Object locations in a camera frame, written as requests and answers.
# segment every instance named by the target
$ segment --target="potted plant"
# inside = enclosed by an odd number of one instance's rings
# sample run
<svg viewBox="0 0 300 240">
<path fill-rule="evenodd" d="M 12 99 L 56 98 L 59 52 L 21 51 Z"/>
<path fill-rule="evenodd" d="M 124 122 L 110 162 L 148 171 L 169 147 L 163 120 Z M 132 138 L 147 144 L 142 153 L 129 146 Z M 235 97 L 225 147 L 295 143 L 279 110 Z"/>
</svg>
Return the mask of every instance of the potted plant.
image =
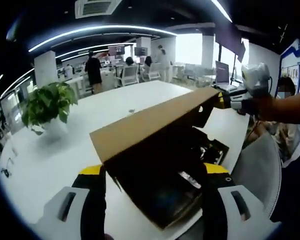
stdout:
<svg viewBox="0 0 300 240">
<path fill-rule="evenodd" d="M 29 95 L 21 119 L 37 135 L 48 130 L 53 133 L 60 126 L 58 122 L 67 123 L 73 104 L 78 104 L 74 90 L 64 82 L 53 82 Z"/>
</svg>

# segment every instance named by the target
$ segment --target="hand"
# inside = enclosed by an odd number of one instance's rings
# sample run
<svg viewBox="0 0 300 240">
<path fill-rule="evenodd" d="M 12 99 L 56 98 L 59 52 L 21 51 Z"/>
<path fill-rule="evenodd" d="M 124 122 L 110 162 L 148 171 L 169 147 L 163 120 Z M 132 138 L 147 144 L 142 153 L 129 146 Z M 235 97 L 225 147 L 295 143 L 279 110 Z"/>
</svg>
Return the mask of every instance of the hand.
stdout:
<svg viewBox="0 0 300 240">
<path fill-rule="evenodd" d="M 276 99 L 270 95 L 253 99 L 259 116 L 264 121 L 273 121 Z"/>
</svg>

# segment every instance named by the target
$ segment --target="ceiling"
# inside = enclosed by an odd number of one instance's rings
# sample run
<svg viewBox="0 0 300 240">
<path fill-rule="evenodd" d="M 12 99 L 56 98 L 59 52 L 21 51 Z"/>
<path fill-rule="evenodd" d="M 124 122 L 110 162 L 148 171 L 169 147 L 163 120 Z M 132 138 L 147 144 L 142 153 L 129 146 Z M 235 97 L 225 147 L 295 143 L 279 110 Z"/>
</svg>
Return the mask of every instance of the ceiling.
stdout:
<svg viewBox="0 0 300 240">
<path fill-rule="evenodd" d="M 300 12 L 296 1 L 219 0 L 236 25 L 248 27 L 242 36 L 250 42 L 281 54 L 298 35 Z M 56 35 L 90 26 L 133 25 L 164 30 L 184 24 L 220 23 L 225 17 L 210 0 L 122 0 L 111 15 L 76 19 L 75 0 L 21 0 L 4 9 L 0 19 L 0 94 L 24 72 L 33 58 L 48 50 L 57 55 L 90 46 L 122 43 L 142 35 L 164 38 L 169 35 L 141 29 L 91 30 L 64 36 L 28 52 L 36 44 Z M 174 33 L 194 32 L 195 28 Z M 213 34 L 213 28 L 200 28 Z"/>
</svg>

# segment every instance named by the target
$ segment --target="laptop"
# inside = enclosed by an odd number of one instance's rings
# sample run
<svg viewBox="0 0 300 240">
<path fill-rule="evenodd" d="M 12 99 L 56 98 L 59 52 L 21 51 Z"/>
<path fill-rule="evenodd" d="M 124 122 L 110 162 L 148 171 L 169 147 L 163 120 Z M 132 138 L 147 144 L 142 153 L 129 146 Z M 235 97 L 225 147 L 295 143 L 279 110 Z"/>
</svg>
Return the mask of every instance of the laptop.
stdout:
<svg viewBox="0 0 300 240">
<path fill-rule="evenodd" d="M 215 85 L 217 88 L 228 91 L 229 89 L 234 88 L 229 83 L 229 65 L 225 64 L 220 61 L 215 61 L 215 68 L 216 68 L 216 74 L 215 74 Z"/>
</svg>

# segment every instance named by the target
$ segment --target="cardboard box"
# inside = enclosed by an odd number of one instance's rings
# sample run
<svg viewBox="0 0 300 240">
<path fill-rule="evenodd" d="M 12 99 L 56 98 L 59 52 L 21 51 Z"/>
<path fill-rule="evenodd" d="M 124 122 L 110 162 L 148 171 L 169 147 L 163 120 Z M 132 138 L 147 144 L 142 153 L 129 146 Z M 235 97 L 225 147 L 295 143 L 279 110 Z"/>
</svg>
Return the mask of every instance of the cardboard box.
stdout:
<svg viewBox="0 0 300 240">
<path fill-rule="evenodd" d="M 185 175 L 202 163 L 202 145 L 220 147 L 223 157 L 228 151 L 193 128 L 205 125 L 218 93 L 200 88 L 90 133 L 108 174 L 161 229 L 198 206 L 201 190 Z"/>
</svg>

